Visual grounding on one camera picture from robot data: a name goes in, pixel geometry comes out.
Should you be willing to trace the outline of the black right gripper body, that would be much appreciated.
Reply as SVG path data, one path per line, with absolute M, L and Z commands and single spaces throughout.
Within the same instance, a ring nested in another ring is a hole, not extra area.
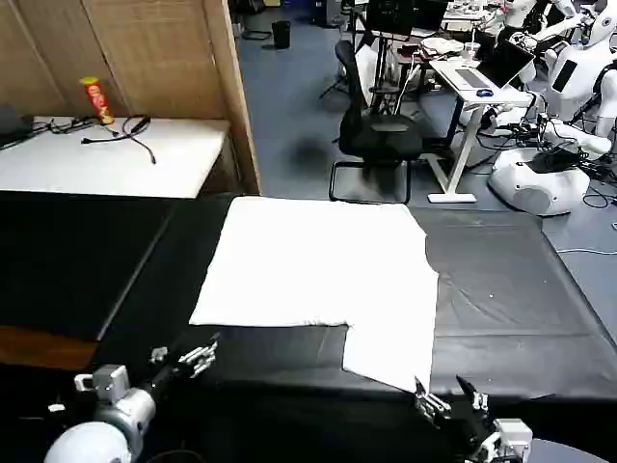
M 468 402 L 457 401 L 436 415 L 436 427 L 446 438 L 454 456 L 488 456 L 485 442 L 496 433 L 486 410 L 474 409 Z

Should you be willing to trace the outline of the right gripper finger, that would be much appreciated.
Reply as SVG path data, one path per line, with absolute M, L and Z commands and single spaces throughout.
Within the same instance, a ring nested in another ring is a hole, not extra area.
M 457 375 L 457 382 L 464 393 L 464 396 L 471 404 L 471 408 L 476 412 L 487 413 L 489 410 L 489 398 L 485 393 L 479 392 L 469 380 Z
M 451 419 L 451 406 L 428 392 L 422 382 L 415 377 L 415 406 L 417 411 L 435 427 L 442 427 Z

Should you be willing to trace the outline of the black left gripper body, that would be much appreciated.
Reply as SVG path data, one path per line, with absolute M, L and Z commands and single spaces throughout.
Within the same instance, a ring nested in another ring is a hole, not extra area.
M 179 361 L 167 363 L 140 383 L 139 389 L 149 394 L 153 400 L 159 400 L 176 379 L 190 378 L 193 373 L 194 366 L 191 364 Z

